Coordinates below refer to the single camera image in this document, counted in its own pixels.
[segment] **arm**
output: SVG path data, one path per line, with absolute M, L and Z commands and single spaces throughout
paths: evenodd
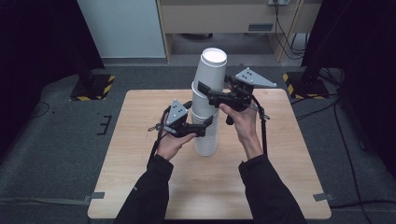
M 147 171 L 137 180 L 114 224 L 163 223 L 169 201 L 168 181 L 173 171 L 169 161 L 185 143 L 190 142 L 195 133 L 175 138 L 163 130 L 162 135 L 157 154 Z
M 282 183 L 268 158 L 263 155 L 256 133 L 257 112 L 248 108 L 236 112 L 227 105 L 219 108 L 231 116 L 246 154 L 239 172 L 246 187 L 247 202 L 255 223 L 306 223 L 299 205 Z

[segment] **stand base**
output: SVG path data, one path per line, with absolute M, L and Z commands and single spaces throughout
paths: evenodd
M 103 100 L 107 97 L 108 92 L 111 89 L 115 76 L 112 75 L 93 75 L 95 80 L 92 88 L 85 87 L 80 80 L 76 84 L 72 93 L 70 94 L 70 100 L 72 101 L 90 101 L 90 100 Z
M 297 99 L 324 99 L 329 98 L 323 81 L 317 79 L 312 86 L 304 87 L 301 83 L 304 72 L 288 72 L 283 75 L 291 98 Z

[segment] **cup stack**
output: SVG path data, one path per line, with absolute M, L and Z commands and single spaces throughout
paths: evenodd
M 205 49 L 201 55 L 195 73 L 195 79 L 191 83 L 192 113 L 191 120 L 194 124 L 202 124 L 210 116 L 213 116 L 212 124 L 206 128 L 205 137 L 195 138 L 195 151 L 201 156 L 213 155 L 218 146 L 219 109 L 209 105 L 207 97 L 198 91 L 198 82 L 206 84 L 213 91 L 222 91 L 224 86 L 225 65 L 227 55 L 221 49 Z

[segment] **black sleeve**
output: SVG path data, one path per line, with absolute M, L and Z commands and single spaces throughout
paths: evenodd
M 264 155 L 239 165 L 254 223 L 306 223 L 289 189 Z
M 137 180 L 113 223 L 163 223 L 172 171 L 172 163 L 156 155 Z

